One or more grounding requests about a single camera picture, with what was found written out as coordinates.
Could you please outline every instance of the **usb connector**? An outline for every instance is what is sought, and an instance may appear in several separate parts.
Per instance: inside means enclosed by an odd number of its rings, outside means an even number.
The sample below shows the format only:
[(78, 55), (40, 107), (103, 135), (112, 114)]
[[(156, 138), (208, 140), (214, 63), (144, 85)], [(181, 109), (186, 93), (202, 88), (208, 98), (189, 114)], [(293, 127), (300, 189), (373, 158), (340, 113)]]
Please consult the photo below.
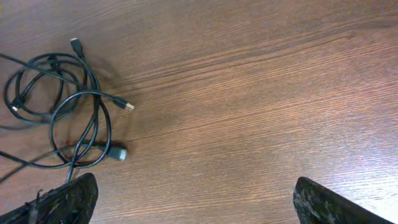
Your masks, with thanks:
[[(97, 148), (102, 151), (105, 150), (105, 146), (97, 146)], [(123, 161), (127, 158), (127, 149), (117, 146), (111, 146), (109, 152), (107, 153), (107, 156), (112, 159)]]
[(15, 99), (11, 102), (11, 108), (16, 112), (21, 108), (21, 105), (24, 105), (27, 102), (26, 95), (19, 95), (19, 97), (15, 97)]
[(73, 51), (80, 58), (84, 58), (85, 55), (83, 53), (83, 47), (81, 46), (80, 40), (77, 38), (70, 39), (70, 45), (72, 46)]
[(118, 107), (120, 107), (122, 109), (129, 109), (129, 110), (133, 110), (134, 109), (134, 105), (128, 103), (127, 100), (125, 100), (125, 99), (123, 99), (121, 97), (118, 97), (118, 96), (115, 96), (113, 98), (113, 103), (116, 106), (118, 106)]

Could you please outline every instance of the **brown wooden desk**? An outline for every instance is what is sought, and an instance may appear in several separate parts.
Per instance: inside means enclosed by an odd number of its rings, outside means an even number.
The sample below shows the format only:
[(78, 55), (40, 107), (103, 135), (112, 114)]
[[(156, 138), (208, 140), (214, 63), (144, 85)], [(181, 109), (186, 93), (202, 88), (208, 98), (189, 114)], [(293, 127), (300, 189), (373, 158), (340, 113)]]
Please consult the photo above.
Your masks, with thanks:
[[(93, 223), (297, 223), (301, 175), (398, 223), (397, 1), (0, 3), (1, 52), (71, 52), (79, 37), (102, 89), (136, 104), (109, 106), (129, 159), (80, 171), (98, 180)], [(3, 87), (18, 66), (0, 67)], [(2, 131), (0, 144), (32, 158), (50, 150), (48, 127)], [(0, 159), (2, 174), (15, 166)], [(66, 173), (23, 170), (0, 186), (0, 212)]]

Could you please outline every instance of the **wooden table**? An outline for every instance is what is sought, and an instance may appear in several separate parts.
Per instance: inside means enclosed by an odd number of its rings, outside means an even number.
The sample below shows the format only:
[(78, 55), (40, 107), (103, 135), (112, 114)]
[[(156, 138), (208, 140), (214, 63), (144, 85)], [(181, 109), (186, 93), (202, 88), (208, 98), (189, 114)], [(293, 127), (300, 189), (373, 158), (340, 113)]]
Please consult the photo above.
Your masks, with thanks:
[[(0, 12), (1, 52), (72, 52), (78, 37), (102, 90), (136, 105), (108, 103), (129, 159), (78, 174), (98, 181), (92, 223), (297, 223), (302, 175), (398, 223), (397, 1), (3, 0)], [(0, 66), (4, 86), (18, 66)], [(59, 133), (79, 136), (90, 113)], [(2, 131), (1, 150), (32, 158), (48, 134)], [(15, 166), (0, 160), (2, 175)], [(0, 212), (66, 173), (23, 170), (0, 186)]]

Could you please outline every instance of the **metal connector tip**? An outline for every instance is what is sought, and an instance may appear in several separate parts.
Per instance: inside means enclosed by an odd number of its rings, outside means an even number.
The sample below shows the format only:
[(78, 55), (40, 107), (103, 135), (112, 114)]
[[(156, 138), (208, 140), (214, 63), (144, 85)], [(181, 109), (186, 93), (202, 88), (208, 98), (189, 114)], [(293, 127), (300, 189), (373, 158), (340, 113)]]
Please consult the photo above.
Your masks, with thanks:
[(125, 160), (127, 158), (127, 150), (122, 150), (120, 152), (119, 160)]
[(131, 105), (130, 103), (127, 103), (126, 104), (126, 109), (134, 110), (134, 105)]

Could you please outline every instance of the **tangled cable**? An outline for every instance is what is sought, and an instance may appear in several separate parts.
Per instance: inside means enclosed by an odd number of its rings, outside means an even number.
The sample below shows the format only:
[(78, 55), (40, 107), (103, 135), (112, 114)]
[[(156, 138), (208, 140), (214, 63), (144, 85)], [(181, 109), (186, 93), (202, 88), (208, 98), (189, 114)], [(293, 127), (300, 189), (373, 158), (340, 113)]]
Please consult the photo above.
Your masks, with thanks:
[[(1, 177), (0, 183), (4, 182), (7, 178), (19, 172), (21, 169), (27, 166), (36, 167), (39, 169), (60, 169), (69, 166), (69, 172), (66, 179), (66, 182), (69, 182), (72, 177), (74, 168), (83, 169), (83, 168), (92, 167), (97, 163), (101, 162), (107, 155), (108, 156), (112, 155), (112, 157), (115, 159), (125, 158), (126, 156), (125, 149), (120, 147), (111, 147), (111, 131), (112, 131), (111, 120), (109, 118), (109, 113), (102, 100), (102, 97), (112, 100), (112, 102), (115, 105), (117, 105), (122, 109), (131, 110), (134, 109), (134, 106), (118, 96), (112, 96), (107, 93), (101, 92), (98, 77), (96, 76), (94, 71), (92, 71), (90, 65), (86, 61), (80, 41), (78, 39), (72, 39), (71, 46), (75, 51), (75, 53), (77, 54), (77, 57), (74, 55), (64, 54), (64, 53), (50, 53), (50, 54), (39, 55), (37, 57), (34, 57), (32, 60), (29, 60), (28, 62), (24, 62), (17, 58), (0, 54), (0, 57), (4, 59), (23, 65), (23, 67), (20, 70), (18, 70), (16, 73), (14, 73), (11, 76), (11, 78), (8, 79), (8, 81), (6, 82), (6, 85), (4, 86), (3, 97), (4, 97), (4, 102), (9, 111), (17, 119), (21, 120), (24, 123), (23, 126), (0, 126), (0, 129), (22, 130), (22, 129), (32, 128), (38, 125), (48, 124), (50, 126), (50, 145), (53, 149), (53, 151), (43, 154), (35, 159), (32, 159), (31, 161), (25, 161), (15, 156), (12, 156), (6, 152), (0, 151), (0, 156), (3, 156), (7, 159), (10, 159), (12, 161), (21, 164), (18, 168), (12, 170), (4, 177)], [(80, 83), (78, 77), (70, 70), (63, 68), (62, 65), (72, 65), (76, 68), (82, 69), (83, 82)], [(29, 81), (24, 88), (21, 88), (21, 80), (24, 77), (24, 75), (28, 74), (30, 70), (36, 70), (39, 72), (39, 74), (37, 74), (31, 81)], [(36, 112), (29, 109), (26, 106), (26, 103), (30, 98), (30, 94), (35, 84), (42, 77), (45, 76), (50, 76), (59, 79), (60, 89), (58, 91), (56, 100), (53, 106), (50, 108), (49, 112), (47, 113)], [(9, 99), (9, 90), (12, 82), (15, 82), (15, 97), (11, 101)], [(76, 92), (67, 96), (64, 100), (62, 100), (65, 83), (75, 85)], [(93, 96), (93, 114), (91, 115), (90, 121), (88, 122), (85, 130), (83, 131), (83, 134), (80, 136), (76, 144), (58, 148), (58, 146), (55, 143), (54, 134), (53, 134), (55, 123), (58, 120), (65, 117), (66, 115), (74, 112), (78, 105), (78, 100), (85, 95)], [(99, 125), (98, 111), (100, 110), (100, 108), (104, 113), (105, 122), (106, 122), (106, 141), (104, 145), (97, 145), (95, 142), (98, 134), (98, 125)], [(29, 114), (29, 117), (33, 118), (26, 118), (25, 116), (21, 115), (21, 111), (23, 111), (23, 113)], [(90, 140), (87, 141), (86, 137), (90, 132), (90, 130), (93, 130), (93, 132), (90, 137)], [(62, 151), (66, 151), (73, 147), (74, 150), (71, 159), (67, 159), (65, 156), (62, 155)], [(99, 158), (97, 158), (95, 161), (89, 164), (84, 164), (84, 165), (77, 164), (76, 162), (79, 159), (81, 159), (84, 155), (86, 155), (87, 152), (92, 147), (100, 148), (101, 150), (103, 150), (103, 153), (99, 156)], [(62, 160), (63, 163), (55, 166), (46, 166), (36, 163), (40, 159), (48, 157), (52, 154), (56, 154)]]

